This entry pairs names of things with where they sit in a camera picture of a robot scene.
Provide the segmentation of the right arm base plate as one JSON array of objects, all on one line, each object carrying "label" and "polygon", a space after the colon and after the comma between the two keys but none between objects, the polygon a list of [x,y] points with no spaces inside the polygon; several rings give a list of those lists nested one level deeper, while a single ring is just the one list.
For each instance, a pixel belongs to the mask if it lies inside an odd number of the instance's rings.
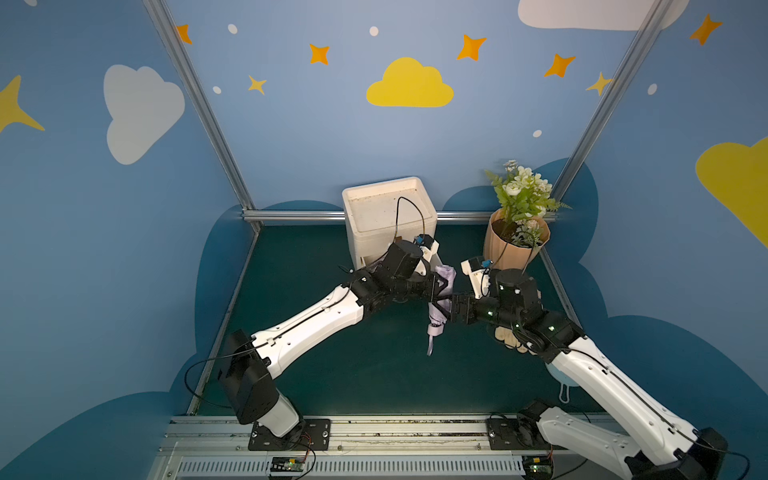
[{"label": "right arm base plate", "polygon": [[563,450],[553,446],[531,421],[493,415],[485,420],[488,442],[492,450]]}]

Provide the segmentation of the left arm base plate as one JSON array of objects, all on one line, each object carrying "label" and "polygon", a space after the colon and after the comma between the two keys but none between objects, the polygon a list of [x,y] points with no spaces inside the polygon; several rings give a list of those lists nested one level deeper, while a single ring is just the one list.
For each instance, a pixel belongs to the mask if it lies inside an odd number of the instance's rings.
[{"label": "left arm base plate", "polygon": [[248,442],[249,451],[327,451],[332,422],[328,418],[302,419],[285,436],[274,435],[265,426],[255,424]]}]

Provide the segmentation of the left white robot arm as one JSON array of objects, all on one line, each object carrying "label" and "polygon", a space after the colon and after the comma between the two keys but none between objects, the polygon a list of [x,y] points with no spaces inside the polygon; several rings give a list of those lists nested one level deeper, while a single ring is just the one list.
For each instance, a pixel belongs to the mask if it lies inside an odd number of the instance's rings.
[{"label": "left white robot arm", "polygon": [[373,264],[293,317],[265,330],[237,330],[222,344],[217,380],[238,422],[256,424],[285,439],[301,415],[275,385],[298,358],[335,333],[395,302],[433,300],[444,288],[437,272],[439,243],[427,234],[396,240]]}]

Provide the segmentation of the white three-drawer cabinet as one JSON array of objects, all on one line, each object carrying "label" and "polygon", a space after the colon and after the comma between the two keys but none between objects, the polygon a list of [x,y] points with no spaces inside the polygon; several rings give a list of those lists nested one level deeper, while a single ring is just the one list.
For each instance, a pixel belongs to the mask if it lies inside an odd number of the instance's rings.
[{"label": "white three-drawer cabinet", "polygon": [[350,187],[342,192],[354,268],[373,263],[395,237],[435,235],[438,215],[417,177]]}]

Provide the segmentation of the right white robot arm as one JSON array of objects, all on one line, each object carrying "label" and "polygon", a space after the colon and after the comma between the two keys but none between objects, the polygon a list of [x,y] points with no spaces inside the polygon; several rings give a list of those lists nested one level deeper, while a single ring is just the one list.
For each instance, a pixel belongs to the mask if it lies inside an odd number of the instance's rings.
[{"label": "right white robot arm", "polygon": [[483,260],[462,264],[473,291],[456,295],[453,312],[487,322],[510,348],[565,375],[622,428],[621,433],[534,402],[519,415],[532,435],[564,447],[622,479],[715,479],[728,448],[712,428],[697,429],[637,385],[564,313],[546,309],[533,277]]}]

